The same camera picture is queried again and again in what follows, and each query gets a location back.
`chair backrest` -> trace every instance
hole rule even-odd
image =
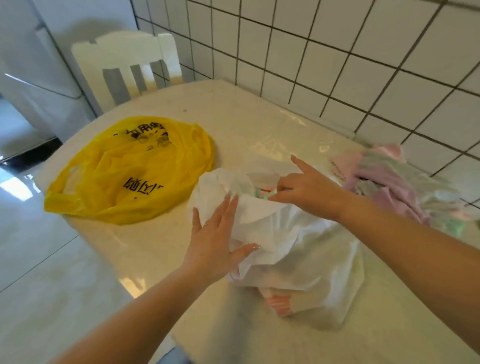
[[[163,60],[170,82],[183,83],[177,48],[171,34],[153,36],[140,31],[120,30],[100,36],[95,41],[75,43],[72,53],[103,112],[115,107],[103,70],[118,68],[132,99],[140,95],[130,68],[134,65],[140,66],[147,91],[157,89],[150,62]]]

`glossy table surface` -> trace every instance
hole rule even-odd
[[[96,134],[134,115],[198,123],[216,143],[218,167],[241,165],[246,155],[255,153],[283,161],[295,154],[330,168],[329,157],[363,149],[224,81],[204,81],[146,94],[102,115],[45,163],[35,178],[39,188],[46,190]],[[182,262],[191,226],[185,207],[182,203],[153,220],[125,226],[66,219],[137,297]],[[174,339],[198,364],[480,362],[379,258],[362,249],[365,282],[340,330],[320,331],[280,319],[255,289],[231,287],[223,279],[180,319]]]

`purple cloth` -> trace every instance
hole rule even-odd
[[[345,181],[343,187],[351,192],[356,192],[356,186],[360,178],[384,186],[370,196],[370,199],[378,206],[421,224],[430,225],[430,216],[420,208],[415,192],[387,166],[379,164],[358,169],[352,177]]]

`forearm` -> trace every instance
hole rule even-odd
[[[206,285],[178,269],[78,342],[55,364],[147,363]]]
[[[353,196],[339,222],[480,353],[480,251]]]

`hand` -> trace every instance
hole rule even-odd
[[[294,204],[309,214],[338,221],[354,194],[344,190],[303,160],[291,157],[302,173],[291,173],[278,181],[270,201]]]
[[[260,249],[257,244],[247,244],[233,252],[228,249],[238,201],[238,196],[231,201],[230,195],[225,196],[203,227],[198,209],[193,209],[192,238],[181,268],[194,274],[207,286],[234,270],[253,251]]]

